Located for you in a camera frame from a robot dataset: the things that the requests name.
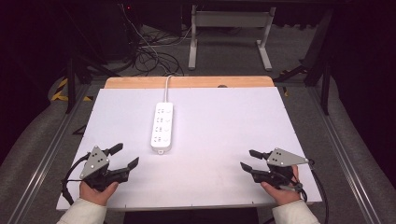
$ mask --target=white table surface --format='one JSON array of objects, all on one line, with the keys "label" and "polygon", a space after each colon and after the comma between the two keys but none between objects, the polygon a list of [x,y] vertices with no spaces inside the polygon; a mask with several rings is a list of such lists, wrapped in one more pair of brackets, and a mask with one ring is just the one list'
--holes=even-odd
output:
[{"label": "white table surface", "polygon": [[[289,116],[275,87],[169,89],[174,104],[172,149],[156,154],[150,146],[155,105],[162,89],[100,90],[75,161],[94,146],[106,149],[123,143],[109,156],[110,170],[126,167],[139,157],[129,181],[121,183],[108,201],[121,211],[180,208],[243,207],[273,204],[271,198],[242,170],[240,161],[257,170],[266,163],[249,156],[255,149],[280,147],[304,157]],[[71,174],[78,179],[83,164]],[[307,164],[299,165],[308,201],[321,202]],[[73,198],[78,182],[69,182]],[[58,210],[69,207],[60,196]]]}]

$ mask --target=wire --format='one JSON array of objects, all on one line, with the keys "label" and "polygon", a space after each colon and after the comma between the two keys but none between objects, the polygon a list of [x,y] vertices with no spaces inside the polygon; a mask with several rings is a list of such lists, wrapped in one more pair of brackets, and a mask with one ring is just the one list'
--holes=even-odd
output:
[{"label": "wire", "polygon": [[172,77],[172,75],[171,76],[168,76],[167,78],[166,78],[166,82],[165,82],[165,93],[164,93],[164,97],[163,97],[163,101],[165,102],[165,103],[167,103],[168,102],[168,81],[169,81],[169,79]]},{"label": "wire", "polygon": [[325,204],[325,207],[326,207],[326,217],[324,219],[324,223],[327,224],[327,223],[329,223],[329,203],[327,201],[326,192],[324,191],[323,185],[320,182],[320,180],[319,180],[319,178],[317,176],[317,173],[312,168],[311,168],[311,172],[312,172],[312,175],[314,176],[314,178],[317,180],[318,185],[320,187],[320,191],[322,192],[322,195],[323,195],[323,200],[324,200],[324,204]]},{"label": "wire", "polygon": [[303,196],[304,202],[308,201],[308,196],[306,195],[306,192],[304,189],[301,189],[301,195]]},{"label": "wire", "polygon": [[76,167],[82,162],[82,161],[86,161],[89,157],[90,157],[91,153],[87,153],[87,155],[81,157],[78,161],[76,161],[72,167],[70,168],[70,170],[67,172],[66,176],[64,177],[63,180],[61,180],[62,183],[62,195],[64,196],[64,198],[69,202],[70,205],[72,205],[74,203],[73,198],[67,188],[67,182],[71,181],[69,180],[69,176],[72,174],[72,172],[74,171],[74,169],[76,169]]},{"label": "wire", "polygon": [[[146,49],[138,49],[136,59],[139,61],[139,63],[135,64],[135,69],[138,70],[140,73],[132,76],[138,76],[145,73],[147,76],[149,72],[153,71],[157,66],[160,66],[164,70],[163,76],[184,76],[184,71],[181,68],[178,60],[174,56],[161,52],[158,52],[158,55],[158,61],[150,63],[151,61],[155,61],[155,55]],[[171,65],[176,66],[176,69],[174,71],[172,71],[173,69]]]},{"label": "wire", "polygon": [[[187,35],[190,33],[190,30],[191,30],[191,27],[181,39],[180,38],[174,38],[176,41],[179,40],[176,44],[168,43],[168,44],[161,44],[161,45],[153,45],[153,46],[150,46],[150,47],[151,48],[158,48],[158,47],[166,47],[166,46],[176,46],[176,45],[180,44],[181,42],[183,42],[187,38]],[[163,41],[166,41],[166,40],[169,40],[169,39],[173,39],[173,38],[159,39],[156,42],[163,42]]]},{"label": "wire", "polygon": [[[148,32],[148,33],[143,33],[143,36],[145,36],[148,39],[148,42],[152,45],[156,42],[161,42],[161,41],[167,40],[166,37],[171,36],[171,35],[166,32],[156,30],[156,31]],[[168,38],[168,39],[175,39],[173,42],[176,42],[180,39],[180,37],[174,37],[174,38]]]},{"label": "wire", "polygon": [[151,48],[151,50],[155,53],[155,55],[157,56],[157,59],[156,60],[158,60],[158,53],[157,53],[157,51],[155,51],[155,49],[149,44],[149,42],[145,39],[145,37],[143,37],[138,31],[137,31],[137,29],[136,29],[136,27],[134,26],[134,24],[128,19],[128,17],[127,17],[127,15],[126,15],[126,13],[125,13],[125,8],[124,8],[124,6],[123,6],[123,4],[119,4],[119,6],[122,8],[122,12],[123,12],[123,15],[124,15],[124,17],[125,17],[125,19],[130,23],[130,25],[132,25],[132,27],[134,27],[134,30],[136,31],[136,33],[142,38],[142,40],[144,40],[145,42],[146,42],[146,44]]}]

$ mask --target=metal bracket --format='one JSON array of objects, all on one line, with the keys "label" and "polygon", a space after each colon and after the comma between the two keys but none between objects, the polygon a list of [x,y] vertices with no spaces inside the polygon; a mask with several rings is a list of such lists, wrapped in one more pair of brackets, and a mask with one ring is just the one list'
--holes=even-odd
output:
[{"label": "metal bracket", "polygon": [[79,178],[84,179],[107,165],[109,165],[109,160],[105,153],[99,147],[94,147]]},{"label": "metal bracket", "polygon": [[297,164],[309,163],[309,159],[297,156],[286,150],[276,147],[268,158],[267,163],[274,166],[286,167]]}]

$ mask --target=metal frame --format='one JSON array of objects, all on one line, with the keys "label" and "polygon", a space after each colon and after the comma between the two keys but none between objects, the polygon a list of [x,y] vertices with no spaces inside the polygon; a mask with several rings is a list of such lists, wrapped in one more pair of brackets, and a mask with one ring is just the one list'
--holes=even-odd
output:
[{"label": "metal frame", "polygon": [[270,33],[271,24],[275,16],[275,7],[271,7],[269,12],[224,12],[224,11],[196,11],[196,6],[192,6],[191,11],[191,44],[189,70],[194,70],[196,65],[196,55],[198,40],[196,38],[196,28],[200,27],[265,27],[261,40],[257,40],[257,47],[262,56],[262,63],[266,71],[272,71],[272,65],[268,58],[265,44]]},{"label": "metal frame", "polygon": [[340,162],[341,168],[343,169],[346,176],[346,180],[349,183],[359,207],[361,208],[361,212],[363,213],[365,220],[367,223],[382,223],[377,212],[375,211],[375,207],[372,204],[366,189],[361,182],[360,176],[356,172],[352,161],[347,155],[347,150],[345,149],[341,139],[338,137],[331,118],[327,116],[321,109],[321,102],[319,100],[320,96],[318,95],[317,90],[315,90],[314,87],[308,87],[307,89],[312,101],[314,102],[314,105],[318,110],[318,113],[322,118],[324,125],[327,128],[329,139],[332,143],[332,150],[337,157],[337,160]]},{"label": "metal frame", "polygon": [[65,114],[62,120],[60,127],[58,128],[55,136],[52,138],[52,141],[47,148],[46,154],[43,156],[43,159],[38,164],[35,172],[30,179],[26,190],[24,191],[23,195],[20,198],[14,212],[12,213],[11,217],[8,220],[8,224],[15,224],[15,223],[22,223],[24,217],[26,216],[30,206],[33,203],[35,196],[40,189],[52,162],[55,160],[56,155],[58,154],[59,149],[64,140],[64,135],[69,127],[73,117],[77,113],[78,107],[82,102],[84,96],[86,95],[89,85],[82,85],[81,88],[78,90],[76,105],[73,106],[70,110],[70,113]]}]

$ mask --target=white power strip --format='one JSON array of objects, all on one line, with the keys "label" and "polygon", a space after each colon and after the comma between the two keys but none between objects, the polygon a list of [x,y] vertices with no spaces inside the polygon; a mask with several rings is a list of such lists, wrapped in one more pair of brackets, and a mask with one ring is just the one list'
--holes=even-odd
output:
[{"label": "white power strip", "polygon": [[151,147],[158,154],[171,149],[173,104],[158,103],[155,106],[154,122],[151,134]]}]

